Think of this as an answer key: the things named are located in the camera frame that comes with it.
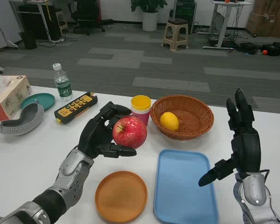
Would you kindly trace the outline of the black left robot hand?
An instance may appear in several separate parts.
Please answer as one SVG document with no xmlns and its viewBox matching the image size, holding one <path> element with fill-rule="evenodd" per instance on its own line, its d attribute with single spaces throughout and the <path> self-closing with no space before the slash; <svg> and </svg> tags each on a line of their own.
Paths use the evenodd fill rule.
<svg viewBox="0 0 280 224">
<path fill-rule="evenodd" d="M 92 159 L 100 154 L 108 158 L 135 156 L 137 154 L 135 149 L 112 143 L 114 125 L 119 119 L 131 113 L 132 111 L 125 106 L 108 102 L 84 127 L 77 146 L 78 150 Z"/>
</svg>

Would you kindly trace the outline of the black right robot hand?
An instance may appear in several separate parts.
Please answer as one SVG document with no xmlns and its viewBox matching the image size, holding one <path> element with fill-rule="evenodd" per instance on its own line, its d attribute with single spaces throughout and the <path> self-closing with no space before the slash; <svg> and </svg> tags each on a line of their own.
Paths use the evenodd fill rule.
<svg viewBox="0 0 280 224">
<path fill-rule="evenodd" d="M 204 174 L 198 185 L 208 185 L 216 179 L 222 180 L 236 169 L 238 172 L 255 173 L 260 171 L 261 148 L 259 134 L 253 128 L 255 120 L 252 106 L 247 103 L 243 91 L 238 88 L 235 92 L 235 102 L 230 98 L 226 101 L 226 108 L 230 117 L 228 124 L 234 132 L 231 140 L 233 153 L 228 160 L 215 163 L 213 169 Z"/>
</svg>

